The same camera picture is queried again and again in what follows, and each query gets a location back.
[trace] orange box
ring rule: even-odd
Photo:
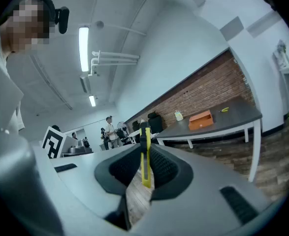
[[[206,126],[209,126],[213,124],[213,118],[210,113],[210,110],[207,110],[201,114],[198,114],[196,116],[192,116],[189,119],[189,129],[195,130],[199,128],[203,128]]]

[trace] black chair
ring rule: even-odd
[[[116,134],[118,135],[118,137],[120,138],[121,142],[126,145],[126,144],[131,144],[131,142],[126,142],[126,140],[128,140],[129,138],[125,136],[123,130],[118,129]]]
[[[154,111],[148,114],[148,118],[152,134],[160,133],[163,131],[162,117],[160,115],[157,115]]]
[[[133,131],[137,131],[140,129],[140,123],[138,123],[137,120],[132,123],[132,129]],[[140,135],[136,135],[134,139],[135,139],[135,142],[138,144],[140,142]]]

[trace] yellow object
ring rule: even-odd
[[[229,109],[229,107],[227,107],[227,108],[223,108],[220,112],[227,112],[228,109]]]
[[[142,184],[148,188],[151,188],[151,168],[150,168],[150,147],[151,147],[151,132],[150,128],[145,128],[147,151],[143,153],[141,151],[141,174]]]

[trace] fluorescent ceiling light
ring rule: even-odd
[[[90,102],[91,102],[92,107],[95,107],[95,106],[96,106],[93,95],[90,96]]]
[[[87,44],[89,39],[89,28],[81,27],[79,29],[79,52],[81,69],[83,72],[89,71],[88,54],[87,54]]]

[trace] white table leg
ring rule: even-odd
[[[134,144],[134,139],[133,139],[133,137],[129,137],[129,140],[130,140],[130,142],[131,142],[132,144]]]
[[[163,140],[161,140],[161,139],[158,139],[158,143],[159,143],[159,145],[163,145],[163,146],[165,146]]]
[[[245,142],[248,143],[248,128],[244,128],[245,132]]]
[[[189,139],[187,139],[187,141],[188,141],[188,144],[189,144],[189,148],[193,148],[193,143],[192,143],[192,141],[189,140]]]
[[[255,174],[257,171],[257,166],[259,162],[260,155],[260,143],[261,143],[261,130],[260,130],[260,119],[254,121],[254,146],[253,146],[253,158],[251,171],[249,173],[248,181],[254,181]]]

